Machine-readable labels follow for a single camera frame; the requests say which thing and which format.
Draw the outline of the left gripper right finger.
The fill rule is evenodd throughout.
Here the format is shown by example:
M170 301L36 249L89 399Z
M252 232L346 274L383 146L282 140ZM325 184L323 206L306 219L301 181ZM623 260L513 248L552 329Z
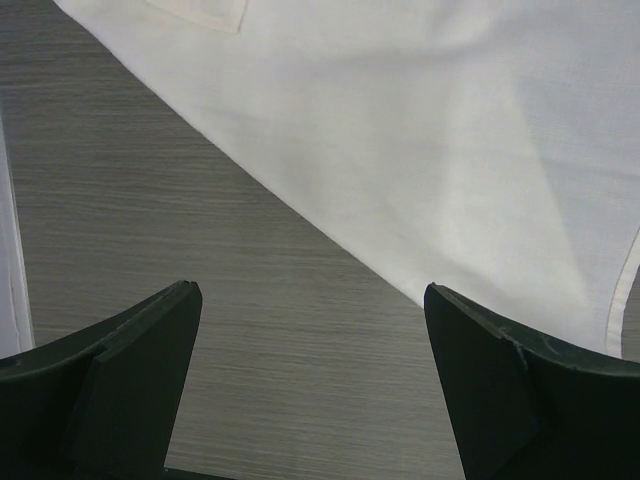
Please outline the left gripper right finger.
M468 479L636 479L639 365L430 284L424 311Z

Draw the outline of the white cloth napkin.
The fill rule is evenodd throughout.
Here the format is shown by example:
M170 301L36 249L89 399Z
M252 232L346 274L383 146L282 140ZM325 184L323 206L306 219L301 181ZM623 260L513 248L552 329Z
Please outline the white cloth napkin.
M635 1L63 1L395 288L619 356L639 267Z

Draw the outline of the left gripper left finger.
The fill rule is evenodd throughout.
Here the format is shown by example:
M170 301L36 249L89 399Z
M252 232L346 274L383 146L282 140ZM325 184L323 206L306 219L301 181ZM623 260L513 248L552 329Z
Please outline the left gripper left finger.
M2 359L2 478L162 478L202 304L179 281Z

